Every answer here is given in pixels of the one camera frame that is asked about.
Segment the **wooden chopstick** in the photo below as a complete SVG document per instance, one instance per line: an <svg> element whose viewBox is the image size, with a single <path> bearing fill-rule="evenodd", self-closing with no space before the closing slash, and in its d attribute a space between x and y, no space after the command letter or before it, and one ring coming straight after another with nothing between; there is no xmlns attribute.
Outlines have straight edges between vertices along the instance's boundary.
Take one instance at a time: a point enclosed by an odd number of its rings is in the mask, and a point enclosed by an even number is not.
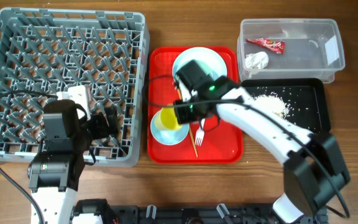
<svg viewBox="0 0 358 224"><path fill-rule="evenodd" d="M182 100L181 91L180 91L179 88L177 88L177 93L178 93L179 99ZM195 140L193 138L193 133L192 133L190 124L189 124L188 135L189 135L189 137L191 139L191 143L192 143L192 146L193 146L193 149L194 149L194 152L195 152L195 156L196 156L196 158L198 158L198 151L197 151L197 148L196 148L196 145L195 145Z"/></svg>

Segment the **yellow plastic cup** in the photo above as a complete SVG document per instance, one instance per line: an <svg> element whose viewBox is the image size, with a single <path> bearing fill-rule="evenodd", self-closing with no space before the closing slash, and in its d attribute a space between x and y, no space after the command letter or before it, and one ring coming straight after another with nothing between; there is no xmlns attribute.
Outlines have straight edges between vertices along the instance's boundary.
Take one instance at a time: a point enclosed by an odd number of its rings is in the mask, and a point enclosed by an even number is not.
<svg viewBox="0 0 358 224"><path fill-rule="evenodd" d="M160 130L176 131L181 128L178 123L175 110L169 107L163 107L156 116L155 125Z"/></svg>

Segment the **red snack wrapper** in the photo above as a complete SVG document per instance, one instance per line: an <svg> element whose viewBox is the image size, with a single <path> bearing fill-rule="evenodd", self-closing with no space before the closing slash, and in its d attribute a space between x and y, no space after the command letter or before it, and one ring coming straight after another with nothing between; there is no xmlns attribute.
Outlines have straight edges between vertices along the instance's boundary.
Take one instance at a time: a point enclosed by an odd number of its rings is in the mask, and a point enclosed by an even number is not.
<svg viewBox="0 0 358 224"><path fill-rule="evenodd" d="M269 49L276 54L284 54L285 53L284 41L259 38L259 39L246 39L246 42L254 44L254 45L258 45L265 49Z"/></svg>

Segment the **white napkin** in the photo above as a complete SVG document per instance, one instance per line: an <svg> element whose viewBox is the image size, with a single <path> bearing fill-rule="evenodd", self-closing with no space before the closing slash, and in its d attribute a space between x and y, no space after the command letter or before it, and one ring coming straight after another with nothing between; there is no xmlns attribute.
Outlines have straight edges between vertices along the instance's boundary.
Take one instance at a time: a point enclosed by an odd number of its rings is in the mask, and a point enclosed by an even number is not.
<svg viewBox="0 0 358 224"><path fill-rule="evenodd" d="M265 52L248 54L245 58L245 67L248 69L263 69L269 63L269 56Z"/></svg>

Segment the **white plastic fork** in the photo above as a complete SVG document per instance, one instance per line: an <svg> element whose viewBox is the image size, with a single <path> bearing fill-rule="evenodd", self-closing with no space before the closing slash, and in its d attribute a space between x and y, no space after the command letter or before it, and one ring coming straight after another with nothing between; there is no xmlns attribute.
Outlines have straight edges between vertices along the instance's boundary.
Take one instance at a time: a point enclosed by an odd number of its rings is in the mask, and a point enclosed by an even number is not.
<svg viewBox="0 0 358 224"><path fill-rule="evenodd" d="M202 119L200 121L200 126L196 131L196 136L195 136L195 145L196 146L201 146L202 143L203 143L204 134L205 134L205 131L203 129L204 128L204 123L205 123L205 119Z"/></svg>

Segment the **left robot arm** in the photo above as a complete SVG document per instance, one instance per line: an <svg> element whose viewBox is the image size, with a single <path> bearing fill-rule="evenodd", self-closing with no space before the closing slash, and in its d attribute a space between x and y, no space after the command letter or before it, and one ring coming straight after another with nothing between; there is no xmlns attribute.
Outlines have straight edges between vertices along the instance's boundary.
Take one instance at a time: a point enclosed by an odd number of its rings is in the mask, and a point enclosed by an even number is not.
<svg viewBox="0 0 358 224"><path fill-rule="evenodd" d="M72 100L57 100L44 107L45 149L28 168L29 188L36 202L32 223L119 223L107 200L76 200L84 167L96 162L86 162L84 152L94 140L119 132L114 106L79 118L81 109Z"/></svg>

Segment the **light blue bowl with cup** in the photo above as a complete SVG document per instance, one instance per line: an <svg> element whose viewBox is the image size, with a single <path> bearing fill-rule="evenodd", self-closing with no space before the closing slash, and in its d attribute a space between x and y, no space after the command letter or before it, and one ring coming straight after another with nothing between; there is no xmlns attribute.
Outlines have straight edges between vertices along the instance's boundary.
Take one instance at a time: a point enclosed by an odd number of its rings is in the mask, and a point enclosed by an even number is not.
<svg viewBox="0 0 358 224"><path fill-rule="evenodd" d="M183 124L176 130L166 129L162 125L162 120L160 118L161 112L162 110L158 111L150 122L152 137L160 144L166 146L173 146L181 143L188 135L190 128L189 124Z"/></svg>

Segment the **rice and peanut shells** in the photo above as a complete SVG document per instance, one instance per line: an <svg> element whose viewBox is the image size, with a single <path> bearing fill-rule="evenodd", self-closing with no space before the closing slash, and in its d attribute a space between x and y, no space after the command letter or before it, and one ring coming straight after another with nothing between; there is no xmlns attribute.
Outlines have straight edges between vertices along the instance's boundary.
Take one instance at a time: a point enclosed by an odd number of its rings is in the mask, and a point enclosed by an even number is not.
<svg viewBox="0 0 358 224"><path fill-rule="evenodd" d="M294 121L314 107L309 91L282 86L247 87L256 104L289 121Z"/></svg>

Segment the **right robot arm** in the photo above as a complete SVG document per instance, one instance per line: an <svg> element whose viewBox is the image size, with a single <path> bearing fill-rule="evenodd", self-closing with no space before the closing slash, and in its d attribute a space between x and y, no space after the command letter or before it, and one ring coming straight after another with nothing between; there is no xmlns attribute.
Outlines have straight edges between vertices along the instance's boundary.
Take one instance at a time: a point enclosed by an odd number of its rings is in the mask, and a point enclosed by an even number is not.
<svg viewBox="0 0 358 224"><path fill-rule="evenodd" d="M230 78L213 79L191 60L173 74L182 100L173 104L180 124L215 114L268 150L283 167L284 193L272 205L276 216L293 223L315 216L337 197L341 217L350 216L340 191L351 180L339 144L329 132L312 133L259 106Z"/></svg>

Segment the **light blue round plate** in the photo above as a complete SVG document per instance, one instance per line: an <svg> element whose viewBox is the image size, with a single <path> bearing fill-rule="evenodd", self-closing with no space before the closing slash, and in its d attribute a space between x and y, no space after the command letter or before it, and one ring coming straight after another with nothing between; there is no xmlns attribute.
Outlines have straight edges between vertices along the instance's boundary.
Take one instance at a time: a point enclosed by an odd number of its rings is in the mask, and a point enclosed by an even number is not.
<svg viewBox="0 0 358 224"><path fill-rule="evenodd" d="M192 47L179 54L172 68L174 84L181 90L214 92L217 80L227 76L223 58L206 47Z"/></svg>

